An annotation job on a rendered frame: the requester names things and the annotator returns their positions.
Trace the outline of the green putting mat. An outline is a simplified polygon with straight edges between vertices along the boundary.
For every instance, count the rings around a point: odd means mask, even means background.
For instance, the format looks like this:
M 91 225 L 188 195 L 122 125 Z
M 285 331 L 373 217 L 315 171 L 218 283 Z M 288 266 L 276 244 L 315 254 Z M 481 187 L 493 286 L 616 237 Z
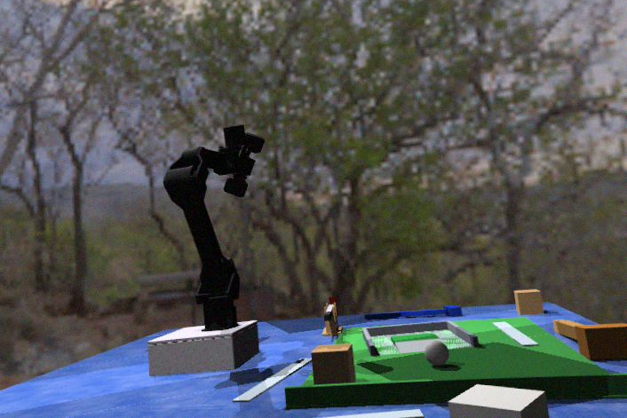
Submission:
M 523 335 L 536 341 L 539 346 L 520 345 L 495 326 L 494 322 L 508 323 Z M 438 367 L 427 361 L 424 351 L 400 354 L 397 351 L 387 351 L 390 353 L 385 352 L 383 354 L 389 355 L 371 356 L 362 337 L 361 329 L 365 327 L 345 328 L 333 344 L 352 344 L 355 383 L 513 375 L 608 374 L 605 369 L 597 366 L 579 352 L 574 351 L 573 348 L 564 344 L 527 317 L 453 321 L 453 323 L 476 335 L 480 347 L 458 348 L 458 344 L 461 346 L 460 343 L 465 344 L 466 341 L 461 338 L 458 339 L 458 337 L 456 339 L 456 335 L 453 341 L 453 334 L 448 334 L 448 336 L 447 334 L 437 335 L 439 338 L 443 338 L 443 342 L 448 346 L 449 351 L 448 361 Z M 450 335 L 452 335 L 451 341 L 449 340 Z M 444 337 L 446 337 L 446 341 L 444 341 Z M 286 406 L 286 409 L 443 403 L 450 400 L 338 403 Z

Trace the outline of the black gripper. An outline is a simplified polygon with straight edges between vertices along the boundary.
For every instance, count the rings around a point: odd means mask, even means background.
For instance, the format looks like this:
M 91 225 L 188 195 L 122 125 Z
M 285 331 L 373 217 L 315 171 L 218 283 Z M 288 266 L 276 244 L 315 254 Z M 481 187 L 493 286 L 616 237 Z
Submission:
M 246 143 L 248 148 L 246 155 L 250 158 L 250 153 L 260 153 L 261 149 L 265 143 L 265 140 L 257 135 L 251 134 L 249 132 L 245 132 Z M 250 173 L 253 169 L 255 160 L 250 158 L 250 169 L 246 172 L 246 176 L 250 176 Z M 247 190 L 248 184 L 245 179 L 234 181 L 233 178 L 228 178 L 224 187 L 224 191 L 230 194 L 233 194 L 238 197 L 243 197 Z

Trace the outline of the brown cube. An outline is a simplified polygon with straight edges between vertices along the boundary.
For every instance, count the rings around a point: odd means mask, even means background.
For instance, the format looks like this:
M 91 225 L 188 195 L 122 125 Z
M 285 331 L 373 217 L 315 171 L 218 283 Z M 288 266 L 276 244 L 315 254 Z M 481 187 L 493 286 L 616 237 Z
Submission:
M 537 289 L 514 291 L 517 313 L 544 314 L 541 292 Z
M 351 343 L 318 345 L 312 352 L 313 383 L 354 383 Z

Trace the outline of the white flat bar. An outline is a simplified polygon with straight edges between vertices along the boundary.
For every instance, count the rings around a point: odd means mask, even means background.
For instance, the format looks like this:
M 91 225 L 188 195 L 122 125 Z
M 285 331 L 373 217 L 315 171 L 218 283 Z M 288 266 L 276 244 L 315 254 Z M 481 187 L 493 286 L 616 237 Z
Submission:
M 310 362 L 312 362 L 312 359 L 300 359 L 300 360 L 298 360 L 297 362 L 295 362 L 292 365 L 284 368 L 282 371 L 278 372 L 277 374 L 275 374 L 275 375 L 273 375 L 271 377 L 268 377 L 263 382 L 259 383 L 259 385 L 257 385 L 254 388 L 246 391 L 241 396 L 233 399 L 233 402 L 250 402 L 250 401 L 252 401 L 254 398 L 258 397 L 259 395 L 261 395 L 265 391 L 271 389 L 277 383 L 279 383 L 280 381 L 284 380 L 285 378 L 287 378 L 288 376 L 292 375 L 293 373 L 297 372 L 300 368 L 304 367 L 305 365 L 309 364 Z
M 335 417 L 325 417 L 325 418 L 424 418 L 424 416 L 420 409 L 415 409 L 415 410 L 394 411 L 394 412 L 384 412 L 384 413 L 374 413 L 374 414 L 356 414 L 356 415 L 345 415 L 345 416 L 335 416 Z
M 493 324 L 497 326 L 498 328 L 500 328 L 502 331 L 504 331 L 506 335 L 511 337 L 513 340 L 515 340 L 517 343 L 519 343 L 522 346 L 530 346 L 530 345 L 539 346 L 539 344 L 536 341 L 523 335 L 520 331 L 518 331 L 517 329 L 515 329 L 514 327 L 512 327 L 506 322 L 494 322 Z

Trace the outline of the grey ball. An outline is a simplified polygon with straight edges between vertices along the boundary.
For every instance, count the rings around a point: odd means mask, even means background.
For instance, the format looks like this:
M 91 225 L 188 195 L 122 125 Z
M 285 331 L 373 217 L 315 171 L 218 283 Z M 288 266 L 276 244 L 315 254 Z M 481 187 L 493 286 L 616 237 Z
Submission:
M 448 355 L 448 347 L 443 342 L 432 341 L 425 346 L 425 358 L 437 367 L 448 361 Z

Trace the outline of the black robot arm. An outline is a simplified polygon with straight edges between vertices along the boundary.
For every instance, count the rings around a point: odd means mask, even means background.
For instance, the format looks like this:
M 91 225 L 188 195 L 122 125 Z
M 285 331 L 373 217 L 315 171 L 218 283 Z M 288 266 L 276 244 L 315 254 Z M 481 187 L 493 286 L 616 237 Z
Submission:
M 204 202 L 208 168 L 220 176 L 233 174 L 234 181 L 247 179 L 250 169 L 244 125 L 225 127 L 224 135 L 226 147 L 218 151 L 201 146 L 182 151 L 163 178 L 171 200 L 184 212 L 202 261 L 201 282 L 195 295 L 197 304 L 203 304 L 202 331 L 239 326 L 234 300 L 239 299 L 240 276 L 233 258 L 222 254 Z M 209 299 L 217 296 L 227 297 Z

